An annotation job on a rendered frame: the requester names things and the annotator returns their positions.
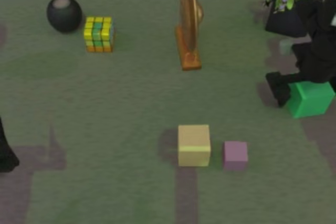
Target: round black vase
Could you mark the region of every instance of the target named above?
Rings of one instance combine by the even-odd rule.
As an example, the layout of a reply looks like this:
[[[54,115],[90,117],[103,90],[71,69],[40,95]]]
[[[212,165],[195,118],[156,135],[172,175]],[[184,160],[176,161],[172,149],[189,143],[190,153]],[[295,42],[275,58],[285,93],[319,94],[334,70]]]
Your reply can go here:
[[[60,33],[78,29],[82,22],[82,9],[76,0],[51,0],[47,6],[47,19]]]

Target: person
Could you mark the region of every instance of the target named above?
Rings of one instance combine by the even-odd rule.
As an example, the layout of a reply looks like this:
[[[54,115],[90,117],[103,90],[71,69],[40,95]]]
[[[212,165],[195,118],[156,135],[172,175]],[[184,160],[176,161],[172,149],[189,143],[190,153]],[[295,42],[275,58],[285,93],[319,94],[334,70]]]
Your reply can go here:
[[[291,83],[330,82],[336,90],[336,0],[298,0],[296,9],[312,41],[292,46],[299,72],[266,74],[280,107],[290,99]]]

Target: wooden base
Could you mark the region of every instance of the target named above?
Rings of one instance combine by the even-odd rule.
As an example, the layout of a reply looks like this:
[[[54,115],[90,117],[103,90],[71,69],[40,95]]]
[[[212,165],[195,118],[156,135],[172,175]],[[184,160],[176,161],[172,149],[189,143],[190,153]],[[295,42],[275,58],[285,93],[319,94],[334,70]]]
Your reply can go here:
[[[177,47],[179,49],[182,70],[188,71],[188,70],[201,69],[202,64],[201,60],[199,59],[200,57],[198,55],[198,49],[196,49],[194,52],[190,52],[187,49],[183,41],[182,28],[180,25],[176,26],[175,28],[175,36]]]

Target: green and yellow cube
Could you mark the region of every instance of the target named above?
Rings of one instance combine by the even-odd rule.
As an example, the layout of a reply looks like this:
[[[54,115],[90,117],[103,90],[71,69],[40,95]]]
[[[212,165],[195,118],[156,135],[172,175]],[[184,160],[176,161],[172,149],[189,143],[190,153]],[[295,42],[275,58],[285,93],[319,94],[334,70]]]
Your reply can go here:
[[[112,17],[87,17],[83,35],[88,52],[112,52],[114,44]]]

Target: tan cube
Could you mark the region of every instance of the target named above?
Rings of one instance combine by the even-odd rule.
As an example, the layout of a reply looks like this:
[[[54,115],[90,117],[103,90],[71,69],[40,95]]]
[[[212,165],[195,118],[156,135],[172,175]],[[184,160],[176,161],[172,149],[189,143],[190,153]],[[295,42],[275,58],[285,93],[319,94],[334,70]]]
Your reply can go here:
[[[179,125],[178,166],[208,166],[211,154],[209,125]]]

